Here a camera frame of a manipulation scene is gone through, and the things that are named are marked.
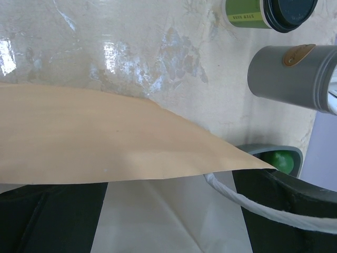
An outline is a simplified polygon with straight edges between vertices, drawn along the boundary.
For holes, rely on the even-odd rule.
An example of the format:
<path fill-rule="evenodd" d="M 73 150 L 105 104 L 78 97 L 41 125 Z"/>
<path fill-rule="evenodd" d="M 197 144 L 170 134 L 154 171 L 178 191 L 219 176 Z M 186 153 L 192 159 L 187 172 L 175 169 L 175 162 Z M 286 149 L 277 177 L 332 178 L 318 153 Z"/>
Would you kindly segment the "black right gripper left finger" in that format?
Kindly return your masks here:
<path fill-rule="evenodd" d="M 1 193 L 1 252 L 90 252 L 106 189 L 50 184 Z"/>

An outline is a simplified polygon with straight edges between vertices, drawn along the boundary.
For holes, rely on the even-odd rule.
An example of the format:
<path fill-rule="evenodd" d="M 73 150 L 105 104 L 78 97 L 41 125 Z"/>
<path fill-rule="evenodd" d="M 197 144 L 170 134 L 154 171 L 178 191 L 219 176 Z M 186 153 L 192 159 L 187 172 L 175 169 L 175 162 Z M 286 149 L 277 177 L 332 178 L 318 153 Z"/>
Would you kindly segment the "brown paper bag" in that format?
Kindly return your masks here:
<path fill-rule="evenodd" d="M 152 101 L 1 84 L 2 193 L 107 183 L 97 252 L 336 252 L 336 195 Z"/>

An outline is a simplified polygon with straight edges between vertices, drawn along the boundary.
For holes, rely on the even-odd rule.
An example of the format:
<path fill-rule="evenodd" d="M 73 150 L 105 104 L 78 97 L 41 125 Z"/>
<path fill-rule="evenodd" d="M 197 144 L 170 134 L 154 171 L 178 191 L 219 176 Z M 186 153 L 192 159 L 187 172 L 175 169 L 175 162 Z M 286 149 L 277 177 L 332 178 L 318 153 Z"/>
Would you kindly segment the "green paper coffee cup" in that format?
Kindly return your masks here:
<path fill-rule="evenodd" d="M 271 29 L 264 13 L 264 1 L 261 0 L 224 0 L 222 13 L 233 26 L 239 28 Z"/>

